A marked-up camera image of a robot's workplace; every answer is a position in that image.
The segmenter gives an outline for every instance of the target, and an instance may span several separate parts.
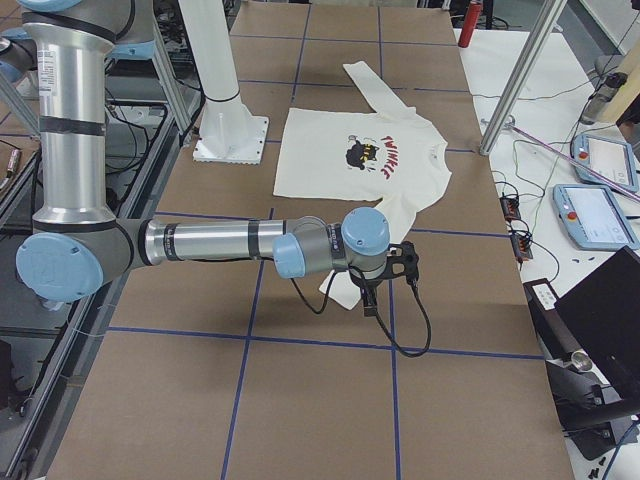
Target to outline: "metal pole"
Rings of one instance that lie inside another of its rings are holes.
[[[4,75],[0,75],[0,100],[18,117],[29,134],[34,137],[40,136],[40,128],[38,127],[38,119],[35,113],[29,108],[29,105],[23,100],[14,86],[4,78]]]
[[[507,86],[502,93],[502,97],[496,106],[493,116],[489,121],[487,130],[482,137],[482,143],[480,143],[480,155],[489,155],[498,136],[500,130],[505,123],[505,120],[511,113],[513,105],[518,99],[518,95],[522,91],[531,69],[535,65],[538,56],[542,52],[542,49],[549,37],[549,34],[553,30],[553,26],[558,20],[562,9],[566,5],[567,0],[546,0],[545,4],[538,15],[535,25],[531,29],[527,43],[525,44],[520,58],[516,62],[511,77],[507,82]]]
[[[189,128],[191,118],[189,117],[189,112],[187,111],[187,106],[184,102],[184,98],[180,94],[178,82],[176,82],[175,79],[176,74],[173,70],[171,60],[169,59],[169,55],[167,54],[167,50],[164,46],[164,41],[162,40],[162,34],[160,33],[158,24],[155,18],[152,19],[152,21],[153,40],[156,44],[156,50],[153,55],[153,66],[156,69],[158,79],[160,80],[160,85],[162,85],[162,89],[164,90],[164,94],[167,97],[167,101],[169,102],[169,106],[171,107],[171,111],[173,112],[173,116],[175,117],[176,123],[178,124],[178,129],[180,130],[180,133],[184,135],[184,133]]]

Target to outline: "black cable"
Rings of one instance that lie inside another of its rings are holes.
[[[192,262],[202,262],[202,263],[229,263],[229,262],[246,262],[247,260],[253,260],[251,257],[243,257],[243,258],[223,258],[220,260],[209,259],[209,258],[193,258]]]
[[[556,273],[553,276],[553,278],[549,280],[549,283],[553,283],[558,278],[558,275],[560,275],[560,260],[558,260],[558,257],[556,257],[553,254],[553,252],[549,250],[547,247],[540,245],[538,242],[534,241],[533,239],[531,240],[531,243],[534,245],[537,245],[538,247],[543,249],[545,252],[547,252],[549,255],[551,255],[551,258],[553,258],[553,260],[556,262]]]
[[[631,423],[631,425],[629,426],[629,428],[627,428],[627,431],[624,432],[624,435],[622,435],[622,437],[620,438],[620,441],[618,442],[618,444],[616,445],[615,450],[613,451],[613,455],[611,456],[611,460],[609,460],[609,464],[607,465],[607,469],[604,471],[604,474],[602,475],[602,480],[607,480],[607,477],[609,476],[609,472],[611,471],[611,467],[613,467],[613,462],[615,461],[616,457],[618,456],[618,453],[620,452],[620,448],[624,444],[624,441],[627,439],[627,437],[629,435],[631,435],[631,432],[639,424],[640,424],[640,420],[634,420],[633,423]]]
[[[27,404],[27,402],[29,402],[33,398],[34,392],[40,387],[40,385],[42,384],[42,380],[44,380],[45,374],[47,373],[47,368],[49,368],[49,364],[51,363],[51,359],[53,358],[54,353],[58,349],[58,346],[60,345],[60,342],[62,341],[62,338],[64,337],[64,334],[67,331],[67,327],[69,326],[69,322],[71,321],[71,318],[73,317],[73,315],[75,315],[75,312],[78,308],[78,302],[79,300],[76,300],[71,304],[71,308],[69,309],[69,313],[67,314],[67,320],[64,322],[63,325],[60,326],[58,330],[58,334],[56,335],[56,338],[54,339],[53,344],[51,345],[51,348],[47,353],[47,356],[42,361],[42,365],[40,366],[40,371],[38,372],[38,377],[36,378],[36,381],[33,383],[33,386],[23,390],[25,392],[28,391],[28,396],[22,402],[20,402],[15,408],[15,411],[19,412],[21,417],[24,416],[24,406]]]
[[[34,230],[33,228],[33,216],[36,213],[36,193],[37,193],[37,186],[38,186],[38,173],[40,171],[40,164],[42,163],[42,146],[40,146],[38,148],[38,151],[35,153],[35,158],[33,159],[34,161],[34,165],[33,165],[33,176],[31,177],[31,198],[30,198],[30,202],[29,202],[29,210],[31,213],[31,229]]]
[[[331,292],[331,286],[333,285],[333,280],[336,278],[337,274],[338,272],[334,271],[333,274],[331,275],[331,278],[329,279],[329,283],[327,284],[327,291],[324,293],[322,306],[319,309],[313,308],[313,306],[302,294],[302,291],[300,290],[300,287],[298,287],[298,284],[296,283],[295,279],[292,278],[291,283],[293,283],[293,287],[296,289],[296,292],[298,292],[298,296],[300,297],[300,300],[302,300],[302,303],[304,303],[307,306],[307,308],[311,310],[313,313],[315,313],[316,315],[321,315],[324,312],[324,310],[327,308],[327,304],[329,303],[329,293]]]
[[[164,115],[162,116],[162,120],[160,121],[160,123],[158,124],[156,131],[153,135],[153,137],[151,137],[151,140],[149,142],[149,146],[148,148],[145,150],[145,152],[142,154],[142,157],[140,158],[140,161],[138,162],[138,165],[143,165],[144,162],[147,161],[147,158],[149,158],[149,153],[151,152],[151,146],[156,142],[156,140],[158,139],[158,136],[160,135],[160,130],[162,130],[162,127],[164,125],[164,122],[167,120],[167,116],[169,114],[169,111],[167,110],[166,105],[159,105],[162,110],[164,111]],[[136,170],[136,173],[131,181],[131,183],[129,184],[129,187],[127,188],[126,192],[124,193],[124,195],[122,196],[122,198],[120,199],[119,203],[119,207],[118,207],[118,212],[120,211],[120,208],[122,207],[122,205],[124,204],[124,202],[129,198],[129,195],[131,194],[131,189],[132,189],[132,185],[135,183],[136,179],[138,178],[138,175],[140,174],[140,170]]]
[[[358,274],[359,278],[361,279],[365,278],[364,272],[360,270],[358,267],[350,266],[349,269],[354,270]],[[364,281],[363,284],[364,284],[365,294],[370,300],[373,300],[375,297],[373,296],[373,293],[371,292],[369,285],[367,284],[366,281]],[[389,342],[391,342],[391,345],[393,345],[401,355],[407,358],[417,358],[427,353],[429,351],[429,348],[431,347],[431,320],[429,320],[427,311],[424,308],[424,305],[422,304],[422,300],[420,300],[420,294],[418,292],[417,284],[413,282],[410,286],[411,286],[411,291],[413,292],[413,297],[415,298],[416,303],[418,304],[418,308],[420,308],[420,312],[422,313],[422,316],[424,318],[425,325],[426,325],[427,339],[425,341],[424,347],[419,349],[417,352],[410,352],[406,347],[402,347],[400,344],[398,344],[398,342],[393,337],[393,335],[391,334],[387,326],[382,321],[382,318],[380,317],[380,314],[378,313],[377,309],[375,310],[375,317],[376,317],[376,321],[378,322],[378,325],[380,326],[380,329],[383,331],[383,333],[385,334]]]
[[[11,148],[15,148],[16,150],[21,150],[21,148],[20,148],[20,147],[18,147],[18,146],[16,146],[16,145],[14,145],[14,144],[13,144],[13,143],[11,143],[11,142],[7,142],[6,140],[1,140],[1,139],[0,139],[0,143],[4,143],[5,145],[10,146]]]
[[[111,97],[111,99],[113,100],[113,104],[114,104],[115,106],[117,106],[117,107],[120,109],[120,113],[121,113],[121,115],[122,115],[122,118],[118,117],[118,115],[117,115],[115,112],[113,112],[113,111],[111,111],[111,110],[107,109],[107,111],[109,112],[109,114],[110,114],[113,118],[115,118],[116,120],[118,120],[118,121],[120,121],[120,122],[122,122],[122,123],[126,124],[127,126],[129,126],[129,129],[130,129],[130,130],[131,130],[131,128],[132,128],[132,127],[133,127],[133,128],[137,128],[137,129],[139,129],[139,130],[142,130],[142,133],[144,134],[145,141],[147,142],[147,148],[149,148],[149,134],[147,133],[147,129],[146,129],[146,128],[144,128],[144,127],[143,127],[143,126],[141,126],[141,125],[137,125],[137,124],[135,124],[135,123],[130,122],[129,120],[127,120],[127,117],[126,117],[126,115],[124,114],[124,110],[122,110],[122,106],[118,103],[118,101],[116,100],[116,97],[114,97],[114,96],[113,96],[113,94],[109,91],[109,89],[108,89],[108,88],[106,88],[106,87],[105,87],[105,90],[106,90],[106,92],[109,94],[109,96]],[[134,139],[135,139],[135,134],[133,133],[133,130],[131,130],[131,134],[134,136]]]
[[[563,90],[563,91],[555,93],[553,95],[541,96],[541,97],[532,97],[532,98],[518,98],[517,100],[521,100],[521,101],[524,101],[524,102],[533,102],[535,100],[549,100],[549,99],[552,99],[552,98],[559,97],[560,95],[564,95],[565,93],[571,93],[571,92],[579,89],[580,87],[588,85],[589,83],[591,83],[591,80],[592,79],[590,78],[586,82],[582,82],[580,85],[577,85],[577,86],[575,86],[573,88],[570,88],[568,90]],[[502,95],[482,95],[480,93],[472,93],[471,96],[472,97],[489,98],[489,99],[491,99],[491,98],[501,98],[502,97]]]

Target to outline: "cable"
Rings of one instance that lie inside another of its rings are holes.
[[[33,176],[31,177],[31,198],[29,202],[29,210],[31,213],[31,229],[33,228],[33,216],[36,213],[36,188],[38,186],[38,173],[40,171],[40,164],[42,163],[42,145],[38,148],[38,151],[35,153],[33,165]]]
[[[365,279],[363,271],[360,270],[358,267],[350,266],[349,270],[354,270],[358,274],[359,278],[361,278],[363,280]],[[373,300],[375,297],[374,297],[373,293],[371,292],[371,289],[369,288],[369,285],[367,284],[366,280],[363,282],[363,284],[364,284],[365,294],[367,295],[367,297],[370,300]],[[423,316],[424,321],[425,321],[426,329],[427,329],[427,339],[425,341],[424,347],[422,347],[417,352],[410,352],[406,347],[402,347],[401,345],[398,344],[398,342],[393,337],[393,335],[391,334],[391,332],[389,331],[387,326],[382,321],[382,318],[380,317],[380,314],[378,313],[377,309],[375,310],[375,317],[376,317],[376,321],[378,322],[378,325],[380,326],[380,329],[383,331],[384,335],[387,337],[389,342],[391,342],[391,345],[393,345],[401,355],[403,355],[403,356],[405,356],[407,358],[417,358],[417,357],[421,357],[422,355],[427,353],[429,351],[429,348],[431,347],[431,320],[429,320],[429,316],[427,315],[427,311],[424,308],[424,305],[422,304],[422,300],[420,300],[420,294],[418,292],[418,287],[417,287],[416,283],[413,282],[410,286],[411,286],[411,291],[413,292],[413,297],[416,300],[416,303],[418,304],[418,308],[420,308],[420,312],[422,313],[422,316]]]
[[[302,300],[302,303],[304,303],[307,306],[307,308],[309,310],[311,310],[314,314],[321,315],[324,312],[324,310],[327,308],[327,304],[329,303],[329,293],[331,292],[331,286],[333,285],[333,280],[336,278],[337,274],[338,274],[337,271],[334,271],[331,274],[331,278],[329,279],[329,283],[327,284],[327,290],[324,293],[324,299],[322,300],[322,306],[319,309],[313,308],[313,306],[309,303],[309,301],[302,294],[302,291],[300,290],[300,287],[298,287],[298,284],[296,283],[296,281],[293,278],[291,279],[291,283],[293,283],[293,287],[296,289],[296,292],[298,292],[298,295],[300,296],[300,299]]]
[[[502,175],[502,179],[506,182],[507,181],[507,176],[501,172],[500,170],[491,170],[491,173],[499,173],[500,175]]]
[[[640,424],[640,420],[634,420],[633,423],[631,423],[631,425],[629,426],[629,428],[627,428],[627,431],[624,432],[624,435],[622,435],[622,438],[620,438],[620,441],[618,442],[615,450],[613,451],[611,460],[609,460],[607,469],[604,471],[604,474],[602,475],[602,480],[607,480],[607,477],[609,476],[609,472],[611,471],[611,467],[613,467],[613,462],[615,461],[616,457],[618,456],[618,453],[620,452],[620,448],[624,444],[624,441],[627,439],[627,437],[631,435],[631,432],[633,432],[633,430],[638,426],[638,424]]]
[[[556,273],[553,276],[553,278],[549,280],[549,283],[553,283],[558,278],[558,275],[560,275],[560,260],[558,260],[558,257],[556,257],[553,254],[553,252],[549,250],[547,247],[540,245],[538,242],[534,241],[533,239],[531,239],[531,243],[534,245],[537,245],[538,247],[543,249],[545,252],[547,252],[549,255],[551,255],[551,258],[553,258],[553,260],[556,262]]]
[[[605,75],[605,74],[607,74],[607,73],[609,73],[609,72],[611,72],[611,71],[613,71],[613,70],[614,70],[614,69],[612,68],[612,69],[611,69],[611,70],[609,70],[609,71],[605,71],[605,72],[603,73],[603,75]],[[577,85],[577,86],[575,86],[575,87],[573,87],[573,88],[570,88],[570,89],[568,89],[568,90],[563,90],[563,91],[558,92],[558,93],[555,93],[555,94],[553,94],[553,95],[549,95],[549,96],[540,96],[540,97],[532,97],[532,98],[518,98],[518,100],[521,100],[521,101],[524,101],[524,102],[533,102],[533,101],[535,101],[535,100],[549,100],[549,99],[552,99],[552,98],[559,97],[560,95],[564,95],[565,93],[571,93],[571,92],[573,92],[573,91],[575,91],[575,90],[579,89],[580,87],[584,87],[585,85],[590,84],[592,80],[593,80],[593,78],[589,78],[586,82],[582,82],[580,85]],[[489,98],[489,99],[491,99],[491,98],[502,98],[502,95],[483,95],[483,94],[480,94],[480,93],[472,93],[472,94],[471,94],[471,96],[472,96],[472,97]]]
[[[518,143],[520,142],[527,142],[527,140],[516,140],[513,142],[513,163],[516,166],[516,177],[519,178],[520,180],[522,180],[523,182],[528,183],[529,185],[533,185],[534,187],[538,188],[541,192],[542,195],[539,196],[539,198],[542,198],[544,196],[545,190],[544,188],[542,188],[540,185],[538,185],[536,182],[529,180],[527,178],[524,178],[523,176],[520,175],[520,164],[518,162],[518,149],[516,148],[516,146],[518,145]]]

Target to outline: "wire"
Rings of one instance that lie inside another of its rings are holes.
[[[246,262],[247,260],[254,260],[251,257],[242,257],[242,258],[223,258],[220,260],[217,259],[208,259],[208,258],[193,258],[192,262],[202,262],[202,263],[231,263],[231,262]],[[273,260],[271,258],[263,258],[262,260]]]
[[[364,280],[363,281],[364,291],[367,297],[370,300],[375,299],[373,293],[371,292],[371,289],[369,288],[369,284],[365,280],[365,276],[362,270],[360,270],[358,267],[355,267],[355,266],[350,266],[349,270],[354,270],[358,274],[358,277]],[[375,309],[375,317],[376,317],[376,321],[378,322],[378,325],[380,326],[380,329],[384,332],[389,342],[391,342],[391,345],[393,345],[401,355],[408,358],[417,358],[427,353],[429,351],[429,348],[431,347],[431,321],[429,320],[427,311],[424,308],[424,305],[422,304],[422,300],[420,300],[420,294],[418,292],[417,284],[415,282],[412,282],[410,286],[411,286],[411,291],[413,292],[413,297],[415,298],[416,303],[418,304],[418,308],[420,308],[420,312],[422,313],[422,317],[424,318],[424,321],[425,321],[425,326],[427,330],[427,339],[425,341],[424,347],[422,347],[417,352],[410,352],[406,347],[402,347],[401,345],[398,344],[398,342],[393,337],[393,335],[391,334],[387,326],[382,321],[382,318],[380,317],[380,314],[378,313],[377,309]]]
[[[33,227],[33,216],[36,213],[36,188],[38,185],[38,173],[40,171],[40,164],[42,163],[42,145],[38,148],[38,151],[35,153],[34,165],[33,165],[33,176],[31,177],[31,198],[29,202],[29,210],[30,210],[30,218],[31,218],[31,229],[34,230]]]
[[[491,170],[491,173],[499,173],[500,175],[502,175],[502,179],[506,182],[507,181],[507,176],[502,173],[500,170]]]
[[[533,239],[531,239],[531,243],[534,245],[537,245],[538,247],[540,247],[541,249],[543,249],[545,252],[547,252],[549,255],[551,255],[551,258],[553,258],[553,260],[556,262],[556,273],[553,276],[553,278],[551,280],[549,280],[549,283],[553,283],[558,276],[560,275],[560,260],[558,260],[558,257],[556,257],[553,252],[551,250],[549,250],[547,247],[545,247],[544,245],[540,245],[538,242],[534,241]]]
[[[603,72],[603,75],[606,75],[607,73],[609,73],[609,72],[611,72],[613,70],[614,70],[614,68],[612,68],[609,71],[606,71],[606,69],[605,69],[605,72]],[[532,97],[532,98],[526,98],[525,97],[525,98],[518,98],[517,100],[524,101],[524,102],[533,102],[533,101],[536,101],[536,100],[549,100],[549,99],[552,99],[552,98],[556,98],[556,97],[559,97],[560,95],[564,95],[565,93],[571,93],[571,92],[579,89],[580,87],[584,87],[585,85],[590,84],[591,81],[593,80],[593,78],[589,78],[586,82],[582,82],[580,85],[576,85],[575,87],[569,88],[567,90],[562,90],[561,92],[555,93],[553,95]],[[471,96],[472,97],[481,97],[481,98],[502,98],[502,95],[483,95],[481,93],[472,93]]]
[[[13,144],[13,143],[11,143],[11,142],[7,142],[6,140],[2,140],[2,139],[0,139],[0,143],[4,143],[5,145],[10,146],[11,148],[15,148],[16,150],[20,150],[20,147],[18,147],[18,146],[16,146],[16,145],[14,145],[14,144]]]
[[[327,290],[326,292],[324,292],[324,299],[322,300],[322,306],[319,309],[313,308],[313,306],[302,294],[302,291],[300,290],[300,287],[298,287],[298,284],[296,283],[295,279],[292,278],[291,283],[293,283],[293,287],[296,289],[296,292],[298,292],[298,296],[302,300],[302,303],[304,303],[307,306],[307,308],[311,310],[313,313],[315,313],[316,315],[321,315],[324,312],[324,310],[327,308],[327,304],[329,303],[329,293],[331,292],[331,286],[333,285],[333,280],[336,278],[337,274],[338,274],[337,271],[334,271],[331,274],[331,278],[329,279],[329,283],[327,284]]]
[[[534,187],[538,188],[542,192],[542,195],[540,195],[539,198],[542,198],[544,196],[544,194],[545,194],[544,188],[542,188],[536,182],[534,182],[532,180],[529,180],[527,178],[524,178],[523,176],[520,175],[520,171],[519,171],[520,164],[518,162],[518,149],[516,148],[516,146],[518,145],[518,143],[521,143],[521,142],[531,143],[531,144],[535,145],[535,143],[528,142],[527,140],[516,140],[516,141],[513,142],[513,163],[516,166],[516,172],[515,172],[516,177],[519,178],[520,180],[522,180],[523,182],[526,182],[529,185],[533,185]]]
[[[602,475],[602,480],[607,480],[607,476],[609,476],[609,472],[611,471],[611,467],[613,467],[613,462],[615,461],[616,457],[618,456],[618,453],[620,452],[620,448],[624,444],[624,441],[627,439],[627,437],[631,435],[631,432],[633,432],[633,430],[638,426],[638,424],[640,424],[640,420],[634,420],[633,423],[631,423],[631,425],[629,426],[629,428],[627,428],[627,431],[624,432],[624,435],[622,435],[622,438],[620,438],[620,441],[618,442],[615,450],[613,451],[611,460],[609,460],[607,469],[604,471],[604,474]]]

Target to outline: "blue tape line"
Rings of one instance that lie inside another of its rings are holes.
[[[378,43],[378,40],[355,40],[348,38],[307,38],[313,42],[343,42],[343,43]]]
[[[251,317],[249,318],[249,327],[247,328],[247,337],[244,342],[244,351],[242,353],[242,364],[240,366],[240,375],[238,377],[238,385],[236,387],[236,396],[233,401],[233,412],[231,414],[231,422],[229,424],[227,446],[224,451],[224,461],[222,462],[222,472],[220,473],[220,480],[225,480],[227,478],[227,469],[229,468],[229,456],[231,454],[233,434],[236,428],[236,419],[238,418],[238,408],[240,406],[240,396],[242,395],[242,385],[244,383],[244,374],[246,372],[247,361],[249,358],[249,345],[251,344],[251,332],[253,330],[253,324],[256,319],[256,312],[258,310],[258,297],[260,296],[260,287],[262,285],[263,272],[264,272],[264,260],[260,262],[260,270],[258,270],[258,280],[256,281],[256,290],[253,296],[253,305],[251,306]]]
[[[381,43],[381,44],[389,44],[389,45],[423,45],[427,47],[457,47],[458,45],[455,43],[438,43],[438,42],[400,42],[400,41],[383,41],[382,36],[380,36],[379,40],[357,40],[357,39],[349,39],[349,38],[316,38],[316,37],[307,37],[306,30],[303,37],[288,37],[282,35],[250,35],[250,34],[231,34],[230,37],[239,37],[239,38],[269,38],[276,40],[311,40],[314,42],[347,42],[347,43]]]
[[[380,7],[378,7],[378,50],[380,55],[380,78],[384,79],[383,63],[382,63],[382,16],[380,15]]]
[[[302,55],[304,53],[304,44],[307,37],[307,29],[309,28],[309,17],[311,17],[311,8],[312,6],[309,5],[309,8],[307,10],[307,18],[304,22],[304,32],[302,33],[302,44],[300,45],[300,55],[298,56],[298,65],[296,67],[296,76],[294,80],[293,91],[291,92],[291,103],[293,103],[293,101],[295,100],[296,91],[298,89],[298,80],[300,79],[300,67],[302,66]]]
[[[476,153],[470,148],[447,148],[446,151],[452,153]]]
[[[246,340],[245,335],[233,335],[229,333],[213,333],[213,332],[198,332],[198,331],[184,331],[184,330],[164,330],[158,328],[142,328],[142,327],[119,327],[110,326],[107,328],[110,332],[127,332],[127,333],[148,333],[153,335],[173,335],[178,337],[205,337],[205,338],[218,338],[221,340]]]
[[[311,82],[298,82],[298,86],[302,87],[335,87],[335,88],[356,88],[353,85],[338,85],[338,84],[327,84],[327,83],[311,83]]]
[[[319,347],[342,347],[342,348],[359,348],[368,350],[387,350],[391,351],[389,345],[375,345],[369,343],[351,343],[351,342],[333,342],[324,340],[306,340],[301,338],[280,338],[280,337],[264,337],[264,336],[250,336],[246,335],[233,335],[228,333],[215,333],[215,332],[199,332],[199,331],[187,331],[187,330],[164,330],[161,328],[143,328],[143,327],[121,327],[110,326],[108,331],[112,332],[124,332],[124,333],[146,333],[154,335],[173,335],[180,337],[206,337],[217,338],[221,340],[252,340],[256,342],[267,343],[283,343],[291,345],[315,345]],[[407,347],[409,351],[417,352],[420,350],[418,347]],[[474,350],[446,350],[431,348],[428,354],[436,355],[458,355],[467,357],[490,357],[490,358],[511,358],[513,360],[544,360],[542,355],[527,355],[520,353],[499,353],[499,352],[481,352]]]
[[[437,42],[382,42],[389,45],[424,45],[427,47],[457,47],[455,43],[437,43]]]
[[[0,133],[0,137],[19,137],[19,138],[31,138],[33,135],[28,133]]]
[[[268,85],[293,85],[293,82],[285,82],[283,80],[252,80],[252,79],[238,79],[238,83],[266,83]]]
[[[267,85],[293,85],[294,90],[296,87],[334,87],[334,88],[356,88],[354,85],[344,85],[335,83],[313,83],[313,82],[285,82],[282,80],[253,80],[253,79],[241,79],[238,83],[264,83]],[[449,89],[449,88],[424,88],[424,87],[389,87],[391,90],[415,90],[418,92],[443,92],[443,93],[471,93],[469,90]]]
[[[408,351],[417,352],[420,349],[415,347],[407,347]],[[498,352],[477,352],[472,350],[444,350],[439,348],[430,348],[429,353],[438,355],[457,355],[465,357],[490,357],[490,358],[509,358],[512,360],[544,360],[542,355],[527,355],[520,353],[498,353]]]
[[[375,345],[370,343],[350,343],[350,342],[332,342],[324,340],[306,340],[302,338],[279,338],[279,337],[251,337],[251,340],[257,342],[268,343],[286,343],[293,345],[315,345],[320,347],[343,347],[343,348],[360,348],[366,350],[391,350],[388,345]]]
[[[430,228],[412,228],[415,233],[438,233],[442,235],[462,235],[467,237],[509,238],[507,233],[458,232],[455,230],[433,230]]]
[[[230,37],[238,37],[238,38],[269,38],[275,40],[302,40],[300,37],[288,37],[284,35],[251,35],[247,33],[231,33]]]
[[[183,212],[163,212],[158,211],[156,215],[165,217],[188,217],[188,218],[210,218],[212,220],[252,220],[251,217],[227,217],[224,215],[205,215],[200,213],[183,213]]]
[[[389,280],[389,323],[391,335],[396,338],[395,304],[393,297],[393,282]],[[391,380],[393,393],[393,430],[396,454],[396,480],[402,480],[402,455],[400,450],[400,402],[398,401],[398,366],[396,348],[391,348]]]
[[[7,120],[7,118],[9,118],[9,115],[11,115],[11,112],[7,113],[4,117],[2,117],[2,120],[0,120],[0,125],[2,125]]]

